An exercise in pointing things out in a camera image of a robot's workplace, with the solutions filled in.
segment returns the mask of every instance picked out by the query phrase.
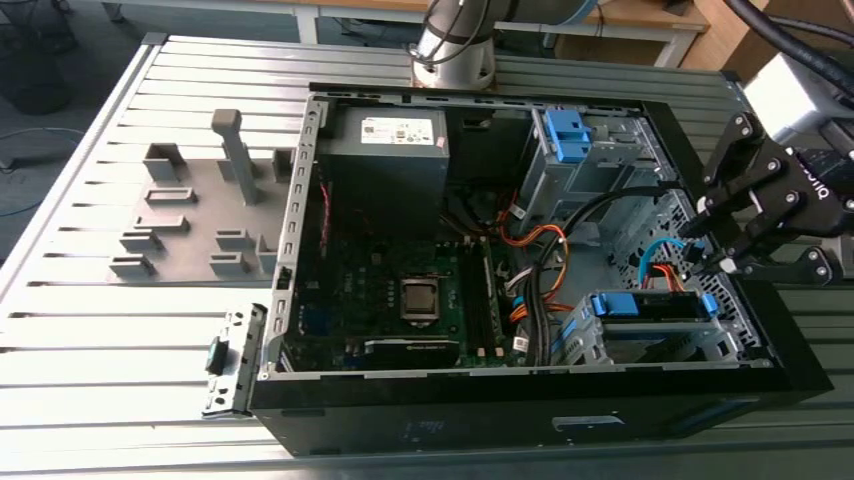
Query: aluminum extrusion table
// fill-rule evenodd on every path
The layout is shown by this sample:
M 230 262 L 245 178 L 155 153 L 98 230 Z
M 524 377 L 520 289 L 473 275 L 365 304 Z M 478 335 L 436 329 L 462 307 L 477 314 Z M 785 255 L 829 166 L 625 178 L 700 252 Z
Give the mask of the aluminum extrusion table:
M 257 129 L 246 136 L 254 155 L 268 155 L 297 142 L 310 81 L 408 85 L 408 65 L 397 50 L 147 37 L 0 271 L 0 470 L 202 469 L 189 475 L 206 479 L 340 478 L 314 471 L 332 467 L 378 478 L 377 466 L 390 477 L 492 480 L 851 474 L 854 295 L 840 288 L 783 291 L 836 391 L 681 441 L 294 459 L 254 419 L 202 421 L 203 365 L 222 315 L 235 303 L 266 302 L 269 290 L 105 284 L 149 179 L 143 150 L 175 142 L 186 157 L 215 161 L 211 112 L 238 108 Z M 715 73 L 529 58 L 501 58 L 498 71 L 512 93 L 669 102 L 704 157 L 743 108 L 739 89 Z

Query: floor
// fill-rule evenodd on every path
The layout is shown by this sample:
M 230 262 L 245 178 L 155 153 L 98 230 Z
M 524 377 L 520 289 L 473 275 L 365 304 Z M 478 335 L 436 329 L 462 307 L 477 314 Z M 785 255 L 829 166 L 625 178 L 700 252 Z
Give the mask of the floor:
M 114 24 L 99 3 L 73 0 L 71 7 L 69 22 L 81 45 L 57 60 L 75 92 L 74 100 L 58 113 L 27 116 L 0 98 L 0 137 L 33 127 L 86 131 L 147 32 L 300 41 L 297 21 L 289 15 L 126 5 L 127 21 Z M 320 20 L 321 43 L 400 48 L 417 41 L 421 33 L 416 24 L 353 22 L 345 28 L 337 22 L 332 18 Z M 500 38 L 502 54 L 552 55 L 540 47 L 538 34 L 508 32 Z M 37 132 L 0 140 L 0 155 L 17 159 L 15 169 L 0 170 L 0 264 L 37 209 L 14 212 L 37 205 L 47 194 L 71 155 L 74 137 L 71 133 Z

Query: cpu socket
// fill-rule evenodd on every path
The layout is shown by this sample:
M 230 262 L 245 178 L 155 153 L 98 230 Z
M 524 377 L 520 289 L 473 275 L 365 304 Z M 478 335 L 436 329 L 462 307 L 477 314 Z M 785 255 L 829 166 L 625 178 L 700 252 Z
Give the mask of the cpu socket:
M 414 327 L 425 328 L 440 320 L 440 280 L 401 280 L 401 318 Z

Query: white label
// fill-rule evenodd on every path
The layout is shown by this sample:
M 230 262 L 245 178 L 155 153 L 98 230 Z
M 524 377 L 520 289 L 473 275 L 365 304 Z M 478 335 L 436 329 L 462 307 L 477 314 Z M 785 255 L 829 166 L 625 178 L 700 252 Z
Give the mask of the white label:
M 513 205 L 510 205 L 510 213 L 513 213 L 513 216 L 517 217 L 520 220 L 522 220 L 525 218 L 526 215 L 526 211 L 522 207 L 520 207 L 520 205 L 517 205 L 516 203 Z
M 518 352 L 529 352 L 529 339 L 524 337 L 516 337 L 513 339 L 513 349 Z
M 362 143 L 433 145 L 433 121 L 429 118 L 369 117 L 362 120 Z

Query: ram slot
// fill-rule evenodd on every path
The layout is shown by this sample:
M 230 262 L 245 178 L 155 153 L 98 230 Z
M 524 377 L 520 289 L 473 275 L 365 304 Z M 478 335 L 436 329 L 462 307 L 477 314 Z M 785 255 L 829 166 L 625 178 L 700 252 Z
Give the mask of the ram slot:
M 460 258 L 469 353 L 478 356 L 494 356 L 496 335 L 492 323 L 484 247 L 478 244 L 462 246 Z

